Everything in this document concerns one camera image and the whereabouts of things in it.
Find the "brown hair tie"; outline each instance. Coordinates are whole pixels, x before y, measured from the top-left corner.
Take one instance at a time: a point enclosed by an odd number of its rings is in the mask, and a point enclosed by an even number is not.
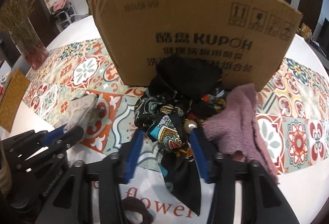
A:
[[[125,210],[137,212],[143,216],[143,221],[140,224],[151,224],[153,222],[153,216],[149,213],[141,200],[128,196],[124,198],[121,203]],[[127,222],[128,224],[134,224],[129,219],[127,219]]]

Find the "screw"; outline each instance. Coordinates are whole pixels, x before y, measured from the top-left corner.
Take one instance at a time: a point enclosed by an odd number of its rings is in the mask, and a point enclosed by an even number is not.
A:
[[[84,161],[83,160],[77,160],[75,161],[75,163],[73,164],[75,167],[81,167],[83,166]]]
[[[216,153],[215,155],[216,159],[224,159],[225,156],[222,153]]]
[[[257,166],[259,166],[259,162],[257,160],[252,160],[251,165],[257,167]]]
[[[110,158],[111,159],[118,159],[119,158],[119,153],[111,153]]]

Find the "pink towel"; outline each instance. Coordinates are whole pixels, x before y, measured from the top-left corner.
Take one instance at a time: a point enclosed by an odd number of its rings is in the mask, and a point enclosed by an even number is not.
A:
[[[65,7],[65,4],[66,4],[66,0],[57,0],[54,3],[54,9],[53,9],[54,12],[63,9]]]
[[[257,98],[254,84],[238,86],[227,96],[226,108],[203,123],[205,136],[221,153],[232,154],[236,160],[257,160],[278,184],[277,168],[261,137],[256,120]]]

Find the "blue gripper pad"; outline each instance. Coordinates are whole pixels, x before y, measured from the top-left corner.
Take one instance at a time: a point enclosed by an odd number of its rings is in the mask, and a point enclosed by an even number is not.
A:
[[[134,146],[132,147],[131,153],[126,162],[126,173],[124,177],[126,183],[128,183],[129,180],[134,177],[137,160],[143,145],[143,130],[137,130],[136,132],[136,139],[134,140],[134,142],[132,142],[134,143]]]
[[[202,151],[202,148],[199,144],[199,140],[197,138],[197,129],[193,129],[189,135],[189,143],[191,144],[191,148],[193,151],[193,155],[198,166],[198,170],[200,173],[200,177],[205,180],[206,183],[209,183],[209,167],[207,159]]]
[[[60,138],[63,135],[63,130],[64,130],[65,125],[47,133],[45,137],[42,140],[42,145],[44,147],[49,147],[52,145],[58,138]]]

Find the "glass vase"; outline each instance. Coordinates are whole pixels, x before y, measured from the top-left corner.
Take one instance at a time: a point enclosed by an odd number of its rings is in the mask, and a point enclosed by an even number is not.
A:
[[[20,24],[16,32],[12,33],[12,39],[33,70],[38,70],[49,56],[49,51],[28,19]]]

